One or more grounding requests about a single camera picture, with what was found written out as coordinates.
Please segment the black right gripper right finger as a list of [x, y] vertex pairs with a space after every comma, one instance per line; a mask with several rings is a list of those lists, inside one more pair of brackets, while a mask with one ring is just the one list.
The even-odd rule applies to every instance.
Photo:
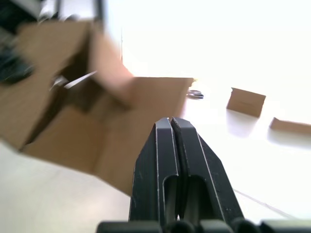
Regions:
[[219, 157], [189, 121], [173, 118], [171, 125], [181, 168], [180, 217], [188, 221], [242, 218]]

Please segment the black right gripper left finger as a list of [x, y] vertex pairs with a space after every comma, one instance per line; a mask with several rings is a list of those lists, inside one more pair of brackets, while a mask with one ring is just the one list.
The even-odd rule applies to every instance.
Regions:
[[174, 221], [179, 176], [173, 129], [169, 119], [162, 118], [135, 163], [129, 219]]

